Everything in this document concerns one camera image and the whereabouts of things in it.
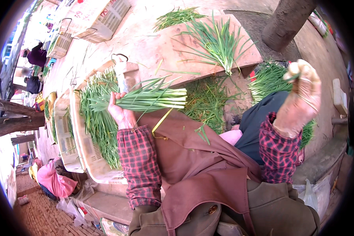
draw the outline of wooden board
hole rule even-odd
[[[235,33],[237,33],[238,28],[241,26],[241,24],[233,15],[214,16],[215,21],[221,21],[223,19],[224,23],[229,18],[230,30],[234,30]],[[206,22],[208,25],[212,26],[211,17],[202,18],[199,20]],[[194,40],[192,36],[186,34],[178,35],[180,32],[186,30],[186,25],[184,23],[171,26],[161,31],[158,31],[152,35],[142,35],[140,40],[135,43],[134,48],[136,48],[136,50],[132,52],[133,54],[130,57],[130,61],[134,63],[139,62],[145,65],[139,65],[139,71],[142,81],[171,74],[169,72],[163,71],[162,69],[169,71],[189,71],[201,73],[200,75],[174,73],[172,76],[168,77],[166,81],[170,81],[179,76],[182,76],[182,78],[176,80],[173,85],[181,85],[198,78],[207,77],[211,74],[224,71],[224,68],[221,66],[211,65],[207,63],[196,62],[192,60],[181,62],[182,60],[187,59],[208,60],[194,54],[177,52],[188,51],[196,53],[194,50],[188,48],[187,46],[190,46],[202,52],[206,52],[197,43],[197,41]],[[241,45],[243,45],[246,40],[249,39],[249,35],[241,27],[240,37],[242,35],[244,35],[244,37],[241,38],[236,48],[235,58],[239,55]],[[187,46],[173,40],[172,38],[184,43]],[[249,48],[252,44],[252,40],[247,41],[242,49],[242,52],[245,49]],[[155,71],[159,66],[161,60],[163,61],[161,63],[160,69],[155,75]],[[258,52],[258,49],[255,45],[253,45],[248,50],[246,50],[245,53],[236,62],[239,68],[244,68],[243,73],[246,74],[243,74],[243,76],[246,77],[251,71],[249,68],[254,68],[254,65],[257,65],[262,61],[263,59],[260,53]],[[235,63],[233,63],[232,68],[237,68]]]

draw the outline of brown apron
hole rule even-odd
[[[168,110],[147,113],[138,125],[148,125],[151,131]],[[260,183],[261,169],[253,159],[205,125],[209,145],[195,132],[201,125],[173,110],[155,131],[155,136],[160,137],[155,138],[155,142],[162,186],[166,192],[161,209],[168,234],[175,235],[175,229],[196,206],[217,202],[243,214],[254,235],[246,176]]]

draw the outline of brick floor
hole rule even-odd
[[[15,214],[34,236],[98,236],[104,235],[93,225],[75,227],[74,216],[56,208],[57,202],[49,200],[37,187],[34,188],[33,180],[29,175],[18,176],[17,192],[33,190],[28,193],[29,203],[14,206]]]

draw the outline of gloved hand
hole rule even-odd
[[[320,110],[321,80],[316,70],[306,61],[298,59],[290,64],[283,79],[288,80],[298,73],[301,74],[299,78],[288,82],[293,83],[293,89],[273,122],[274,129],[287,138],[297,136]]]
[[[108,111],[113,116],[115,122],[118,124],[118,129],[136,128],[135,112],[123,109],[115,104],[117,99],[126,95],[127,92],[111,92]]]

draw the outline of black jacket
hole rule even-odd
[[[26,91],[31,94],[37,94],[41,85],[38,76],[32,76],[26,82]]]

